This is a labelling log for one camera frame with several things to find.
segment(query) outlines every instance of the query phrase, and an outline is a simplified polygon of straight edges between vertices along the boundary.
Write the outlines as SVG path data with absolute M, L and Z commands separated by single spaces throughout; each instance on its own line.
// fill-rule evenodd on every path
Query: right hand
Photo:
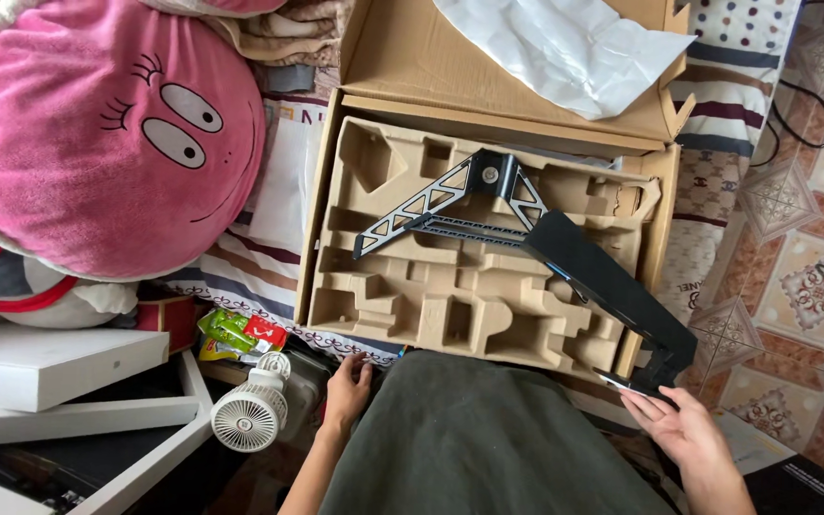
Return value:
M 361 364 L 367 354 L 353 354 L 342 360 L 339 370 L 332 375 L 326 384 L 326 412 L 323 416 L 323 427 L 336 430 L 339 434 L 348 434 L 371 393 L 370 363 Z M 360 367 L 358 381 L 352 377 L 354 369 Z
M 660 387 L 680 407 L 622 390 L 622 403 L 638 424 L 683 470 L 735 469 L 730 448 L 708 410 L 685 389 Z

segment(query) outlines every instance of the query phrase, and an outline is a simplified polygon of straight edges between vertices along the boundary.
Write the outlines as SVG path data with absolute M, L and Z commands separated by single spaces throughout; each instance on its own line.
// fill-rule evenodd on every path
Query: dark green blanket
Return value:
M 553 381 L 418 351 L 386 374 L 320 513 L 673 511 Z

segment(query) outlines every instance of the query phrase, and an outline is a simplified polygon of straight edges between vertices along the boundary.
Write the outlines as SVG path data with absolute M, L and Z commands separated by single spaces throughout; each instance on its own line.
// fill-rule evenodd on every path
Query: cardboard flap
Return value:
M 689 7 L 674 0 L 605 0 L 645 29 L 685 34 Z M 680 56 L 619 116 L 590 122 L 543 99 L 466 40 L 431 0 L 359 0 L 342 41 L 342 88 L 350 94 L 485 113 L 543 124 L 670 142 L 694 105 L 677 113 L 667 84 Z

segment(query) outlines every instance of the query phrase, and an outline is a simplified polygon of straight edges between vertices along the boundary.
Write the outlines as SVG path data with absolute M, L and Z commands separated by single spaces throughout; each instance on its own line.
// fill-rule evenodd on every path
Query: cartoon eye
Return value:
M 196 170 L 205 164 L 205 152 L 196 140 L 177 125 L 160 118 L 146 118 L 142 132 L 157 151 L 177 163 Z
M 161 99 L 184 120 L 205 132 L 222 130 L 222 117 L 197 93 L 173 82 L 161 86 Z

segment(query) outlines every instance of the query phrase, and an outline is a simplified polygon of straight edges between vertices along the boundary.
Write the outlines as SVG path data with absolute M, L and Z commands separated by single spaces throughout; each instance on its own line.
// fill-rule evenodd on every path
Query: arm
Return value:
M 680 407 L 633 391 L 622 403 L 638 424 L 680 467 L 682 485 L 694 515 L 755 515 L 742 475 L 727 441 L 708 410 L 683 389 L 660 387 Z
M 364 354 L 346 357 L 327 384 L 326 413 L 313 446 L 285 498 L 279 515 L 317 513 L 330 485 L 332 472 L 349 441 L 351 425 L 361 413 L 371 392 L 371 365 L 360 368 L 358 381 L 351 376 Z

